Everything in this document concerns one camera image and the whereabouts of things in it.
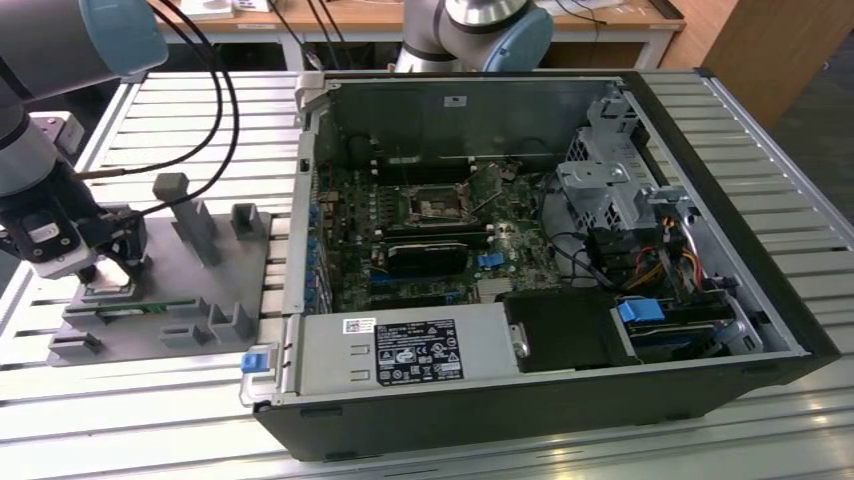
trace slotted metal table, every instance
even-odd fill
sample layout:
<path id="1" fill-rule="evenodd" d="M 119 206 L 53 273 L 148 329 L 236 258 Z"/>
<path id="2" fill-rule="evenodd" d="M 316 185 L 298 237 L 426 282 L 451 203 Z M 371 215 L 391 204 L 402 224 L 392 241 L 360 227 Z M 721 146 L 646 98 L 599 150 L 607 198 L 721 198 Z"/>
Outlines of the slotted metal table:
<path id="1" fill-rule="evenodd" d="M 275 214 L 262 339 L 279 330 L 296 74 L 236 73 L 244 127 L 235 163 L 207 194 L 212 213 L 252 201 Z M 75 279 L 28 267 L 0 301 L 0 477 L 13 478 L 837 478 L 854 464 L 854 232 L 717 80 L 649 72 L 701 157 L 843 352 L 798 382 L 753 392 L 705 418 L 339 463 L 300 463 L 238 399 L 239 353 L 53 369 L 48 342 Z M 215 114 L 203 73 L 124 84 L 79 168 L 174 158 Z M 175 170 L 198 188 L 230 132 Z M 671 182 L 677 176 L 653 146 Z M 154 205 L 152 175 L 92 183 L 101 202 Z M 430 417 L 430 412 L 412 412 Z"/>

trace black cable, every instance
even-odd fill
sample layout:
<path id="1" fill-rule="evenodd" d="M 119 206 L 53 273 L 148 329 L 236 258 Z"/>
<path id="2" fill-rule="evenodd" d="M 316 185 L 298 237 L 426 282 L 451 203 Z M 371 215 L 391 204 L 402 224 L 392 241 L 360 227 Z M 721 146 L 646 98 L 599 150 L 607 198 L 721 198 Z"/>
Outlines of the black cable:
<path id="1" fill-rule="evenodd" d="M 575 280 L 578 279 L 586 279 L 586 280 L 595 280 L 594 277 L 586 277 L 586 276 L 579 276 L 578 275 L 578 255 L 581 255 L 582 253 L 587 252 L 586 248 L 579 248 L 575 253 L 573 254 L 573 272 L 570 275 L 565 275 L 561 277 L 561 280 L 569 280 L 570 281 L 570 286 L 573 286 L 573 284 L 575 283 Z"/>
<path id="2" fill-rule="evenodd" d="M 539 196 L 539 214 L 536 215 L 536 219 L 539 221 L 539 228 L 543 230 L 543 234 L 546 233 L 546 222 L 543 221 L 543 212 L 546 211 L 546 197 L 549 195 L 549 186 L 558 176 L 557 171 L 553 171 L 543 178 L 543 193 Z"/>
<path id="3" fill-rule="evenodd" d="M 512 148 L 510 148 L 506 152 L 504 152 L 504 156 L 506 157 L 515 157 L 518 155 L 528 155 L 527 153 L 520 152 L 522 147 L 524 146 L 526 143 L 536 143 L 539 144 L 545 149 L 546 149 L 546 153 L 551 154 L 551 156 L 554 156 L 555 158 L 559 158 L 561 155 L 558 155 L 555 152 L 553 152 L 551 148 L 549 148 L 549 145 L 546 144 L 546 141 L 539 138 L 539 137 L 524 137 L 522 138 L 514 145 Z"/>
<path id="4" fill-rule="evenodd" d="M 343 48 L 344 48 L 344 53 L 347 54 L 347 63 L 350 65 L 350 70 L 355 70 L 355 63 L 352 61 L 352 55 L 350 53 L 350 49 L 347 48 L 347 40 L 344 40 L 344 34 L 342 33 L 342 29 L 338 28 L 338 22 L 335 21 L 335 18 L 332 17 L 332 12 L 330 12 L 330 7 L 326 6 L 326 0 L 319 0 L 320 1 L 320 7 L 323 8 L 323 11 L 326 12 L 326 16 L 330 17 L 330 23 L 332 24 L 332 28 L 335 29 L 335 33 L 338 33 L 338 38 L 342 39 L 342 44 L 343 44 Z"/>
<path id="5" fill-rule="evenodd" d="M 175 22 L 172 22 L 172 19 L 154 7 L 151 7 L 151 10 L 154 11 L 155 15 L 160 18 L 160 20 L 163 20 L 163 23 L 166 23 L 170 26 L 170 28 L 175 31 L 175 34 L 180 37 L 184 43 L 190 46 L 196 58 L 199 58 L 199 60 L 202 61 L 202 64 L 206 67 L 208 67 L 208 70 L 211 72 L 211 78 L 214 79 L 215 90 L 216 90 L 216 117 L 214 118 L 214 125 L 211 126 L 211 130 L 207 136 L 204 137 L 204 140 L 202 140 L 202 142 L 199 143 L 199 145 L 196 145 L 196 147 L 190 152 L 187 152 L 184 155 L 175 158 L 174 160 L 155 163 L 152 165 L 147 165 L 139 168 L 112 168 L 112 169 L 97 170 L 93 172 L 80 172 L 75 175 L 75 177 L 79 180 L 123 177 L 126 175 L 148 173 L 148 172 L 154 172 L 156 170 L 162 170 L 164 168 L 172 167 L 186 162 L 188 159 L 191 159 L 211 144 L 211 141 L 214 140 L 214 136 L 216 135 L 216 132 L 219 132 L 219 128 L 223 122 L 224 102 L 223 102 L 223 86 L 219 82 L 219 75 L 216 74 L 216 69 L 211 65 L 211 62 L 207 56 L 204 55 L 204 52 L 199 49 L 199 46 L 195 44 L 195 42 L 187 36 L 187 34 L 182 31 L 178 25 L 175 25 Z"/>
<path id="6" fill-rule="evenodd" d="M 570 262 L 573 262 L 574 265 L 578 265 L 581 268 L 585 269 L 585 271 L 587 271 L 587 273 L 590 273 L 590 275 L 593 275 L 594 279 L 597 280 L 597 282 L 599 283 L 599 285 L 602 285 L 602 288 L 611 290 L 617 293 L 622 293 L 626 295 L 630 295 L 631 292 L 621 287 L 618 287 L 614 282 L 611 282 L 611 280 L 609 279 L 609 277 L 605 276 L 605 273 L 602 273 L 597 268 L 593 267 L 593 265 L 582 262 L 578 257 L 570 255 L 567 253 L 566 250 L 563 250 L 558 245 L 555 245 L 554 243 L 551 244 L 551 246 L 555 249 L 555 252 L 558 252 L 558 254 L 566 258 Z"/>
<path id="7" fill-rule="evenodd" d="M 561 9 L 567 13 L 567 15 L 571 15 L 575 18 L 581 18 L 582 20 L 587 20 L 589 22 L 593 22 L 593 28 L 595 30 L 595 36 L 593 39 L 593 48 L 590 49 L 590 56 L 587 58 L 587 68 L 593 68 L 593 59 L 595 57 L 597 54 L 597 46 L 599 44 L 599 25 L 607 25 L 609 22 L 603 21 L 603 20 L 598 20 L 597 19 L 597 12 L 594 12 L 593 8 L 590 8 L 587 5 L 582 4 L 578 2 L 578 0 L 570 0 L 575 5 L 578 5 L 579 7 L 582 7 L 583 9 L 586 9 L 590 12 L 590 17 L 585 17 L 583 15 L 579 15 L 574 12 L 570 12 L 569 8 L 566 8 L 563 6 L 562 0 L 557 0 L 558 2 L 558 6 L 561 7 Z"/>
<path id="8" fill-rule="evenodd" d="M 565 237 L 565 236 L 573 237 L 575 240 L 581 240 L 582 242 L 585 240 L 587 240 L 587 235 L 585 235 L 582 232 L 561 232 L 561 233 L 555 233 L 551 236 L 551 240 L 554 240 L 558 237 Z"/>
<path id="9" fill-rule="evenodd" d="M 216 71 L 216 69 L 219 68 L 222 71 L 223 79 L 226 80 L 226 88 L 228 89 L 228 96 L 231 97 L 231 111 L 232 111 L 232 118 L 234 118 L 234 126 L 231 131 L 231 143 L 228 145 L 228 151 L 226 152 L 226 158 L 223 159 L 223 163 L 220 164 L 219 169 L 216 170 L 216 173 L 214 174 L 208 182 L 202 186 L 202 188 L 199 188 L 199 190 L 174 200 L 163 202 L 160 205 L 155 205 L 154 207 L 143 210 L 142 212 L 132 212 L 130 215 L 127 215 L 122 219 L 123 222 L 132 222 L 135 220 L 139 220 L 144 216 L 151 215 L 152 213 L 159 212 L 162 210 L 166 210 L 167 208 L 171 208 L 175 205 L 180 205 L 182 203 L 190 202 L 196 198 L 199 198 L 202 195 L 204 195 L 204 193 L 211 189 L 211 187 L 214 187 L 219 179 L 223 177 L 223 174 L 226 173 L 226 169 L 228 168 L 228 165 L 231 165 L 231 161 L 235 157 L 235 151 L 238 149 L 238 142 L 240 140 L 240 106 L 238 105 L 238 90 L 235 89 L 235 84 L 231 80 L 231 74 L 228 73 L 228 69 L 226 68 L 224 63 L 219 58 L 219 54 L 216 52 L 216 49 L 214 48 L 214 45 L 211 45 L 208 38 L 204 36 L 204 33 L 202 33 L 202 30 L 196 26 L 195 22 L 190 19 L 190 17 L 187 17 L 184 12 L 182 12 L 180 8 L 175 6 L 171 0 L 160 0 L 160 3 L 166 8 L 168 8 L 172 11 L 172 13 L 178 16 L 178 18 L 184 22 L 184 24 L 190 27 L 192 32 L 196 34 L 196 36 L 199 37 L 199 41 L 202 42 L 204 48 L 208 50 L 208 53 L 211 55 L 210 59 L 211 59 L 211 66 L 214 70 Z"/>
<path id="10" fill-rule="evenodd" d="M 561 249 L 561 247 L 558 247 L 558 246 L 554 244 L 554 240 L 555 240 L 555 238 L 558 238 L 558 237 L 561 237 L 561 236 L 563 236 L 563 235 L 571 235 L 571 236 L 575 236 L 575 235 L 574 235 L 575 233 L 577 233 L 577 232 L 561 232 L 561 233 L 557 233 L 555 235 L 553 235 L 553 236 L 550 236 L 550 237 L 549 237 L 549 242 L 551 242 L 551 245 L 555 247 L 555 251 L 562 250 L 562 251 L 565 251 L 565 252 L 566 252 L 566 250 Z M 570 273 L 570 278 L 578 278 L 578 269 L 577 269 L 577 267 L 579 266 L 579 263 L 582 263 L 582 264 L 583 264 L 583 262 L 581 262 L 581 260 L 578 260 L 578 255 L 579 255 L 581 253 L 586 252 L 586 251 L 587 251 L 587 249 L 586 249 L 586 248 L 583 248 L 583 247 L 582 247 L 582 248 L 579 248 L 579 249 L 575 251 L 575 253 L 573 254 L 571 258 L 570 258 L 570 262 L 573 263 L 573 271 L 571 271 L 571 273 Z M 585 269 L 585 271 L 586 271 L 587 273 L 590 273 L 590 274 L 593 275 L 593 272 L 589 270 L 589 268 L 586 268 L 586 267 L 583 267 L 583 266 L 582 266 L 582 268 Z"/>
<path id="11" fill-rule="evenodd" d="M 276 0 L 267 0 L 267 3 L 270 4 L 270 8 L 272 9 L 272 12 L 276 14 L 276 17 L 279 17 L 279 21 L 282 22 L 284 29 L 291 34 L 291 37 L 294 37 L 294 41 L 296 42 L 296 45 L 299 45 L 299 51 L 303 54 L 303 57 L 306 57 L 306 60 L 308 60 L 308 63 L 314 65 L 314 67 L 318 70 L 323 71 L 323 63 L 319 61 L 316 56 L 312 57 L 312 54 L 306 50 L 306 43 L 300 41 L 299 36 L 294 31 L 294 28 L 291 28 L 291 24 L 284 19 L 284 15 L 282 14 L 279 7 L 276 6 Z"/>
<path id="12" fill-rule="evenodd" d="M 216 117 L 214 119 L 214 126 L 211 127 L 211 131 L 208 132 L 208 135 L 204 137 L 204 140 L 202 140 L 202 143 L 196 146 L 196 148 L 194 148 L 184 155 L 178 157 L 175 160 L 170 160 L 168 162 L 156 163 L 154 165 L 148 165 L 148 166 L 140 167 L 140 168 L 126 169 L 124 170 L 124 175 L 134 175 L 134 174 L 138 174 L 138 173 L 154 172 L 154 171 L 160 170 L 163 168 L 167 168 L 167 167 L 171 167 L 174 165 L 178 165 L 178 164 L 183 163 L 184 161 L 187 161 L 190 158 L 192 158 L 211 144 L 211 141 L 214 140 L 214 136 L 219 132 L 219 128 L 220 128 L 220 125 L 223 123 L 223 114 L 224 114 L 224 109 L 226 109 L 224 101 L 223 101 L 223 85 L 220 84 L 220 81 L 219 81 L 219 75 L 216 73 L 215 64 L 212 63 L 212 61 L 210 61 L 210 59 L 206 60 L 206 56 L 204 56 L 203 51 L 199 49 L 199 47 L 194 43 L 192 39 L 182 31 L 182 29 L 178 27 L 178 25 L 175 25 L 175 22 L 172 22 L 172 19 L 163 12 L 160 12 L 158 9 L 155 9 L 154 7 L 152 7 L 152 10 L 155 11 L 155 15 L 160 18 L 160 20 L 163 20 L 163 23 L 166 23 L 170 26 L 170 28 L 175 31 L 175 34 L 184 41 L 184 43 L 187 43 L 187 45 L 190 45 L 196 57 L 199 58 L 199 60 L 202 60 L 202 63 L 210 69 L 211 78 L 214 79 L 214 86 L 215 86 L 215 90 L 216 90 Z"/>
<path id="13" fill-rule="evenodd" d="M 338 63 L 338 55 L 335 55 L 335 47 L 332 46 L 332 39 L 330 38 L 330 32 L 326 29 L 326 25 L 323 25 L 323 20 L 320 19 L 320 14 L 318 13 L 318 8 L 315 7 L 314 0 L 306 0 L 308 3 L 308 8 L 311 8 L 311 14 L 315 16 L 315 21 L 318 22 L 318 26 L 320 30 L 323 30 L 323 36 L 326 37 L 326 45 L 330 48 L 330 55 L 332 55 L 332 63 L 335 64 L 335 70 L 342 69 L 340 63 Z"/>

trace gray robot arm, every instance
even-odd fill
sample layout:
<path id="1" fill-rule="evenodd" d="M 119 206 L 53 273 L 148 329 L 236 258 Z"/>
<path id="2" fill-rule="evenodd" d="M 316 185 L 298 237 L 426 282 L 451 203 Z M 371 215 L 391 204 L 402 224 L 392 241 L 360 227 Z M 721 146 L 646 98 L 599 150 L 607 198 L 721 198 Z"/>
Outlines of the gray robot arm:
<path id="1" fill-rule="evenodd" d="M 167 54 L 146 0 L 0 0 L 0 250 L 43 277 L 80 274 L 104 252 L 132 257 L 139 242 L 122 239 L 23 105 L 139 73 Z"/>
<path id="2" fill-rule="evenodd" d="M 534 0 L 407 0 L 395 71 L 486 72 L 536 68 L 554 22 Z"/>

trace yellow wire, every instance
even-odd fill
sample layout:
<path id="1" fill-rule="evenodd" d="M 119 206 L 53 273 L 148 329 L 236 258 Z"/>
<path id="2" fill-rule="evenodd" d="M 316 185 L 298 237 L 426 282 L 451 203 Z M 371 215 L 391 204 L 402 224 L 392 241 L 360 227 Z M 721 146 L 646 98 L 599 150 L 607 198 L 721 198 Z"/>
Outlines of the yellow wire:
<path id="1" fill-rule="evenodd" d="M 662 269 L 663 269 L 663 267 L 662 267 L 662 265 L 659 263 L 658 265 L 655 265 L 655 268 L 653 268 L 653 270 L 646 272 L 643 274 L 643 276 L 641 278 L 638 278 L 634 282 L 631 282 L 631 284 L 626 288 L 631 290 L 638 285 L 642 285 L 643 283 L 646 283 L 650 280 L 653 280 L 653 278 L 661 273 Z"/>
<path id="2" fill-rule="evenodd" d="M 690 253 L 682 253 L 682 256 L 691 261 L 691 266 L 693 266 L 691 281 L 694 283 L 697 283 L 697 275 L 698 275 L 698 272 L 699 272 L 699 264 L 697 263 L 697 257 Z"/>

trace barcode sticker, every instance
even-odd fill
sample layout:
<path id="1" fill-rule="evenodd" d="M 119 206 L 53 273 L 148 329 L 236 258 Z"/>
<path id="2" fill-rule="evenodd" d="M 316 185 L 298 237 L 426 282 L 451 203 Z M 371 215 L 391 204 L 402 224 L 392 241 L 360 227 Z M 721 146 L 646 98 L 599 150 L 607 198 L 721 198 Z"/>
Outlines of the barcode sticker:
<path id="1" fill-rule="evenodd" d="M 374 333 L 376 318 L 346 318 L 344 334 Z"/>

